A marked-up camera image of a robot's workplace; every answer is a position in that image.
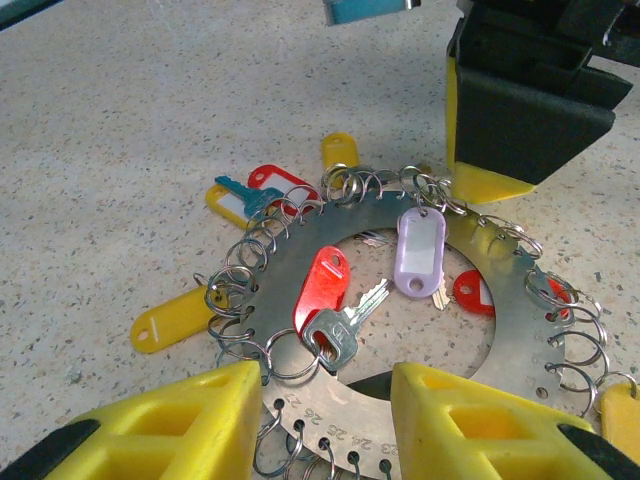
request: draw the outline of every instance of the red key tag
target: red key tag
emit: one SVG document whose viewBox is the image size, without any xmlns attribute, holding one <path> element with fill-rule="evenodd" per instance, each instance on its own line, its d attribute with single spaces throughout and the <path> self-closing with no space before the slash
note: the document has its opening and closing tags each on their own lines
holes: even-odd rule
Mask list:
<svg viewBox="0 0 640 480">
<path fill-rule="evenodd" d="M 293 328 L 300 338 L 318 311 L 340 309 L 349 286 L 349 276 L 349 261 L 339 248 L 328 246 L 318 250 L 293 311 Z"/>
<path fill-rule="evenodd" d="M 453 296 L 468 312 L 496 315 L 491 292 L 478 270 L 468 270 L 456 278 L 453 283 Z"/>
<path fill-rule="evenodd" d="M 311 187 L 311 185 L 304 180 L 291 175 L 289 172 L 275 165 L 262 165 L 261 167 L 256 168 L 251 172 L 251 175 L 249 175 L 249 181 L 247 184 L 251 188 L 277 188 L 285 194 L 296 186 L 305 185 L 307 187 Z M 316 193 L 311 189 L 296 188 L 291 192 L 289 198 L 291 198 L 291 200 L 297 205 L 300 205 L 305 200 L 318 200 L 318 195 L 316 195 Z M 296 214 L 295 208 L 291 205 L 287 205 L 286 202 L 284 211 L 287 215 L 294 216 Z"/>
<path fill-rule="evenodd" d="M 547 277 L 551 290 L 555 294 L 556 298 L 559 298 L 565 303 L 569 303 L 571 298 L 569 293 L 565 291 L 565 287 L 555 281 L 553 278 Z M 484 282 L 482 275 L 478 270 L 469 270 L 464 272 L 453 284 L 453 296 L 456 302 L 471 313 L 478 313 L 480 315 L 496 315 L 496 309 L 493 306 L 493 298 L 491 298 L 491 292 L 489 287 Z M 560 312 L 563 319 L 569 317 L 569 310 L 564 309 Z"/>
</svg>

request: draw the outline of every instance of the blue key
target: blue key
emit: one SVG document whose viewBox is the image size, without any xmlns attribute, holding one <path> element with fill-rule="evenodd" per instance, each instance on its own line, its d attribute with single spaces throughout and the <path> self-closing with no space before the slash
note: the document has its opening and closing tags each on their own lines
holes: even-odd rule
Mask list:
<svg viewBox="0 0 640 480">
<path fill-rule="evenodd" d="M 253 219 L 257 217 L 266 207 L 271 205 L 274 200 L 284 197 L 284 194 L 277 188 L 269 187 L 264 190 L 258 188 L 249 188 L 240 182 L 231 180 L 226 175 L 215 178 L 216 183 L 233 193 L 236 197 L 244 202 L 244 214 Z"/>
</svg>

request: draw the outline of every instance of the numbered metal plate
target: numbered metal plate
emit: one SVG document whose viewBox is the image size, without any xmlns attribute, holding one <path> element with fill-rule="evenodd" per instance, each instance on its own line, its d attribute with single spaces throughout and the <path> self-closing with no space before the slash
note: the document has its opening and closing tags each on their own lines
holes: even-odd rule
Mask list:
<svg viewBox="0 0 640 480">
<path fill-rule="evenodd" d="M 243 322 L 243 328 L 255 329 L 255 341 L 264 345 L 272 334 L 291 328 L 299 286 L 320 248 L 364 230 L 396 227 L 398 217 L 414 206 L 408 199 L 398 200 L 396 195 L 385 193 L 381 200 L 376 200 L 372 194 L 362 203 L 340 207 L 328 204 L 323 215 L 309 213 L 304 226 L 290 226 L 289 239 L 282 236 L 277 239 L 277 256 L 270 259 L 264 272 L 256 272 L 260 288 L 248 302 L 255 311 Z M 450 214 L 446 218 L 447 243 L 481 272 L 496 308 L 493 345 L 472 379 L 553 405 L 560 378 L 546 372 L 544 365 L 562 362 L 564 345 L 554 348 L 547 343 L 561 327 L 545 319 L 549 304 L 525 290 L 525 274 L 531 268 L 537 269 L 535 262 L 495 224 L 487 222 L 487 226 L 480 226 L 476 213 L 470 212 L 464 217 Z M 539 288 L 549 288 L 544 275 L 532 278 L 539 283 L 536 285 Z M 249 354 L 252 348 L 245 347 L 245 353 Z M 297 335 L 283 337 L 273 349 L 274 366 L 283 373 L 301 371 L 312 360 L 313 355 Z M 538 398 L 536 389 L 544 389 L 547 397 Z M 286 402 L 282 411 L 283 427 L 297 437 L 293 424 L 303 420 L 305 446 L 323 458 L 328 459 L 328 455 L 318 447 L 318 441 L 326 437 L 331 441 L 339 467 L 353 471 L 347 455 L 356 451 L 364 476 L 386 478 L 379 464 L 388 459 L 392 464 L 392 478 L 400 479 L 389 402 L 351 390 L 322 368 L 296 381 L 272 378 L 263 389 L 263 398 L 271 413 L 275 413 L 274 401 L 283 399 Z"/>
</svg>

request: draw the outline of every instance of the yellow plastic tag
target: yellow plastic tag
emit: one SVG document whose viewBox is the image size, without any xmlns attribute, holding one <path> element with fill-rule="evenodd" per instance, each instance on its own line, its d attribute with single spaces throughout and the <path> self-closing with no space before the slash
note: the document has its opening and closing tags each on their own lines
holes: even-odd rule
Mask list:
<svg viewBox="0 0 640 480">
<path fill-rule="evenodd" d="M 330 133 L 322 139 L 320 148 L 325 170 L 336 163 L 342 163 L 347 167 L 355 167 L 360 164 L 356 141 L 348 133 Z"/>
<path fill-rule="evenodd" d="M 249 218 L 244 214 L 244 203 L 222 185 L 214 185 L 205 195 L 207 205 L 214 212 L 232 221 L 242 229 L 247 227 Z"/>
<path fill-rule="evenodd" d="M 147 310 L 131 327 L 133 347 L 142 353 L 155 353 L 207 328 L 213 312 L 204 302 L 207 286 L 195 288 L 173 300 Z M 226 306 L 220 298 L 217 305 Z"/>
<path fill-rule="evenodd" d="M 602 436 L 614 447 L 640 464 L 640 395 L 631 396 L 631 385 L 617 383 L 600 401 Z"/>
</svg>

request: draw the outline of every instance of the yellow plastic clamp jaw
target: yellow plastic clamp jaw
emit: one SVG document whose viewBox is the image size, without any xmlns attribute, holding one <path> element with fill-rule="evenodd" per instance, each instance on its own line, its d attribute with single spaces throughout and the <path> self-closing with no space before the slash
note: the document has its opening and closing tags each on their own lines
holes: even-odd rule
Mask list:
<svg viewBox="0 0 640 480">
<path fill-rule="evenodd" d="M 581 418 L 420 364 L 392 379 L 403 480 L 609 479 L 557 428 Z"/>
<path fill-rule="evenodd" d="M 46 480 L 249 480 L 261 388 L 239 362 L 87 412 L 100 427 Z"/>
</svg>

